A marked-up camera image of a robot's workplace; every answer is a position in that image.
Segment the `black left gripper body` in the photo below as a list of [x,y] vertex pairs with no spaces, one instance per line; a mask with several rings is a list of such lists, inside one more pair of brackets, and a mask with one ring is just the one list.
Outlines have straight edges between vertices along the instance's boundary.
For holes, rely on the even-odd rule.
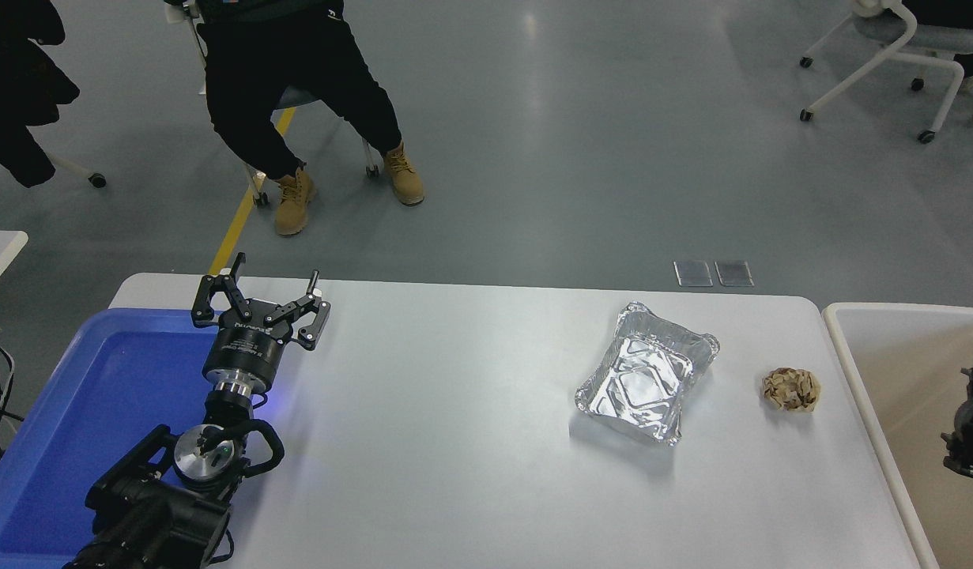
[[263,317],[243,322],[232,314],[222,315],[218,326],[203,365],[207,381],[213,385],[240,381],[252,393],[269,392],[289,339],[288,323],[266,326]]

